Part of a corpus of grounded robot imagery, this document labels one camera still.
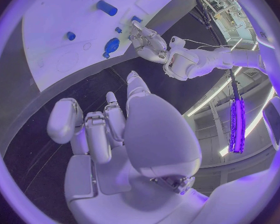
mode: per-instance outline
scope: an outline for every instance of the robotic hand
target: robotic hand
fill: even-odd
[[[265,66],[259,51],[234,50],[220,47],[214,51],[184,48],[185,40],[173,36],[170,50],[160,35],[132,21],[131,41],[139,56],[164,64],[167,75],[185,81],[210,73],[214,68],[231,69],[233,66],[257,68],[265,73]]]

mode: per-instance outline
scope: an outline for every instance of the gray floor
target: gray floor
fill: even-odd
[[[221,40],[225,41],[218,28],[215,28]],[[216,45],[210,32],[190,15],[176,23],[163,38],[169,42],[173,35]],[[186,44],[189,49],[198,46],[199,44],[192,42]],[[127,100],[125,80],[131,70],[142,76],[152,93],[170,102],[181,113],[194,105],[224,74],[223,70],[215,69],[206,76],[182,82],[165,75],[160,64],[134,58],[85,78],[54,97],[35,113],[10,143],[4,161],[16,183],[31,201],[61,223],[75,223],[65,203],[63,186],[72,151],[70,144],[58,145],[46,134],[49,114],[54,104],[65,97],[75,98],[84,114],[102,111],[108,91],[116,94],[124,110]],[[9,219],[13,218],[13,223],[20,222],[11,213],[8,215]]]

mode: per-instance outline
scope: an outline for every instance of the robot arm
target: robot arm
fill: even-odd
[[[233,66],[257,68],[265,73],[265,67],[259,51],[234,50],[220,47],[214,51],[186,49],[185,40],[173,36],[170,50],[157,32],[132,21],[131,41],[142,58],[164,64],[167,75],[185,81],[188,78],[203,76],[214,68],[231,69]]]

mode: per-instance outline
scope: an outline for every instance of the black floor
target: black floor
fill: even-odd
[[[214,27],[221,40],[225,41],[218,28]],[[210,32],[190,15],[177,22],[163,38],[169,44],[173,35],[217,45]],[[197,43],[186,43],[188,49],[198,46]],[[75,223],[64,197],[64,176],[72,151],[70,144],[56,144],[47,135],[49,114],[58,100],[67,97],[75,98],[84,114],[103,111],[108,91],[115,93],[125,112],[125,80],[131,70],[139,73],[152,93],[170,102],[181,114],[205,95],[224,74],[224,70],[215,69],[206,76],[183,82],[165,75],[160,64],[135,58],[80,81],[35,113],[10,143],[4,161],[16,183],[31,201],[60,223]],[[6,203],[0,197],[0,223],[21,223],[12,210],[5,206]]]

